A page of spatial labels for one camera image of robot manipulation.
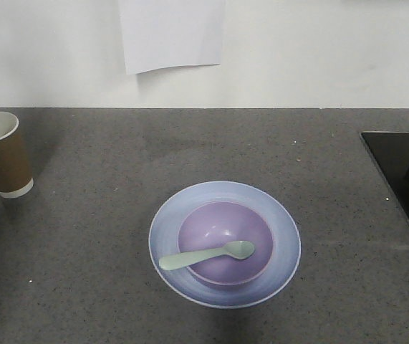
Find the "brown paper cup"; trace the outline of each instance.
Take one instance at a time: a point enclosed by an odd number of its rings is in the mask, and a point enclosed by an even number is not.
[[[34,185],[19,119],[0,112],[0,195],[6,199],[23,196]]]

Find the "wall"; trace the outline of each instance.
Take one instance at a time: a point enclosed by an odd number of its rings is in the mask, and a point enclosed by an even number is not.
[[[0,106],[409,108],[409,0],[227,0],[224,40],[127,76],[116,0],[0,1]]]

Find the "white paper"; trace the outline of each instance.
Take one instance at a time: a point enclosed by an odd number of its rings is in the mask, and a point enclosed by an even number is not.
[[[221,63],[225,0],[118,0],[128,74]]]

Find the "spoon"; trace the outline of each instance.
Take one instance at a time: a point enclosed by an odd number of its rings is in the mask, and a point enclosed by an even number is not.
[[[216,249],[203,249],[161,257],[159,263],[163,270],[175,270],[224,254],[236,259],[245,259],[249,258],[254,252],[255,246],[251,242],[227,242],[225,246]]]

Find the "white cup bottom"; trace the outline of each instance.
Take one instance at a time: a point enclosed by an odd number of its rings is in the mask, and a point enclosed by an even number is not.
[[[32,186],[34,186],[33,178],[31,178],[28,184],[26,184],[22,188],[19,188],[18,190],[15,190],[12,192],[0,192],[0,195],[4,197],[5,199],[16,199],[20,196],[27,194],[32,189]]]

